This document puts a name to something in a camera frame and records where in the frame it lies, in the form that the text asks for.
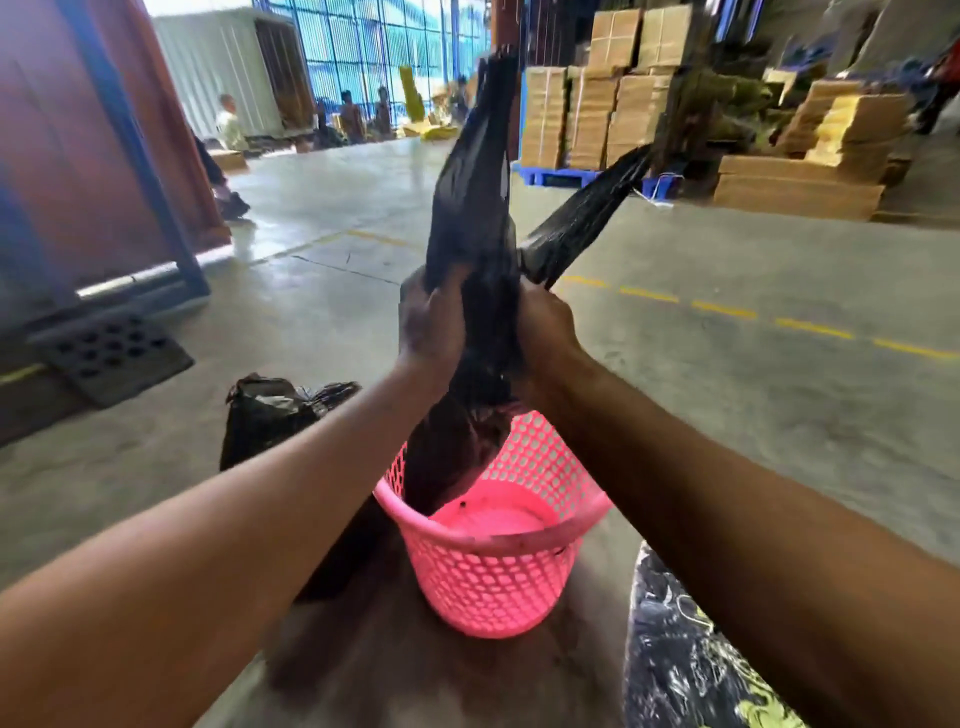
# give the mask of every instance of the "sitting person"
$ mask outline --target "sitting person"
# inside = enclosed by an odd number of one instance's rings
[[[363,112],[353,103],[353,95],[349,91],[341,93],[340,98],[344,101],[340,106],[340,126],[350,144],[363,144],[367,140]]]
[[[206,180],[210,183],[210,189],[213,190],[213,199],[217,203],[220,216],[224,220],[240,219],[247,214],[250,206],[243,201],[240,195],[230,190],[224,171],[213,160],[204,143],[197,138],[196,134],[193,135],[193,141],[197,145],[197,154],[200,155],[200,162],[206,172]]]
[[[243,133],[243,127],[240,126],[240,118],[237,116],[237,102],[228,93],[220,94],[220,106],[223,110],[217,114],[217,134],[220,136],[220,143],[224,149],[231,149],[234,152],[248,152],[250,142]]]
[[[377,91],[380,100],[376,102],[376,113],[373,117],[373,131],[381,141],[391,139],[394,136],[394,128],[390,123],[390,94],[386,86],[381,86]]]

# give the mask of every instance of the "stacked cardboard boxes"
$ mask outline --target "stacked cardboard boxes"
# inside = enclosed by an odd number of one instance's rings
[[[844,96],[833,101],[806,159],[879,182],[894,143],[903,135],[909,102],[902,94]]]
[[[806,100],[777,140],[777,151],[785,155],[803,155],[817,144],[817,127],[830,111],[833,100],[858,93],[858,81],[815,81]]]
[[[567,71],[570,78],[570,104],[566,117],[567,166],[604,169],[607,129],[616,104],[619,76],[611,75],[608,68],[590,66],[571,66]]]
[[[520,164],[559,169],[564,152],[566,68],[533,66],[526,70],[527,105]]]
[[[672,74],[620,79],[607,135],[608,166],[635,147],[653,143],[673,79]]]
[[[640,31],[636,67],[676,68],[690,60],[696,45],[691,38],[692,5],[674,5],[647,11]]]
[[[593,16],[588,65],[608,69],[631,68],[643,11],[602,11]]]
[[[805,159],[724,157],[713,203],[749,212],[773,212],[866,222],[883,194],[880,184],[850,183],[839,167]]]

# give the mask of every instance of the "dark shoe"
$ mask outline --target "dark shoe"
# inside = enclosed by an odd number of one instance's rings
[[[250,211],[250,206],[236,192],[231,192],[230,199],[226,202],[217,200],[217,207],[224,220],[239,220]]]

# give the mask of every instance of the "plastic sheet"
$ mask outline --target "plastic sheet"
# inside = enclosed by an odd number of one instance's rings
[[[646,543],[631,602],[627,728],[804,728]]]

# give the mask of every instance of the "concrete floor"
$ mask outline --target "concrete floor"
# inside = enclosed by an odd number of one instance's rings
[[[236,177],[253,205],[236,258],[210,269],[209,303],[170,320],[197,365],[0,450],[0,584],[213,474],[238,377],[384,373],[397,284],[422,262],[447,149],[265,159]],[[569,194],[513,192],[521,236]],[[665,407],[960,563],[958,241],[632,199],[558,292],[585,346]],[[611,513],[558,609],[504,643],[446,629],[409,567],[385,565],[358,596],[372,602],[362,623],[298,609],[203,723],[618,725],[638,540]],[[350,639],[329,642],[331,625]]]

